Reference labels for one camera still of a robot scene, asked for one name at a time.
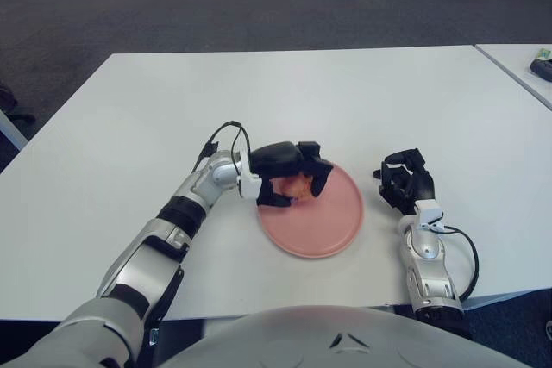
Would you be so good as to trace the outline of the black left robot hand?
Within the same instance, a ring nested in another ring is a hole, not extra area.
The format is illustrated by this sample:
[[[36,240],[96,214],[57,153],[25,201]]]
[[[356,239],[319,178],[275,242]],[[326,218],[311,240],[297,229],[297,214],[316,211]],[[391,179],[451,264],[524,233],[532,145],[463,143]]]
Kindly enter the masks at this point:
[[[283,141],[253,151],[251,171],[262,179],[257,204],[289,208],[319,197],[334,168],[320,156],[320,149],[315,141]]]

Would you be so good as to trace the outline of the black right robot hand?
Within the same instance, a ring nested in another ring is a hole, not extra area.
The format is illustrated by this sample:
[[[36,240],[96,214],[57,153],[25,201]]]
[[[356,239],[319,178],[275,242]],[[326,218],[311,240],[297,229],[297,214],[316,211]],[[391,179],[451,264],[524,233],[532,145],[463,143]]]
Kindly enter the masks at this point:
[[[372,175],[379,180],[379,194],[402,215],[414,215],[417,201],[436,198],[433,178],[418,148],[388,155]]]

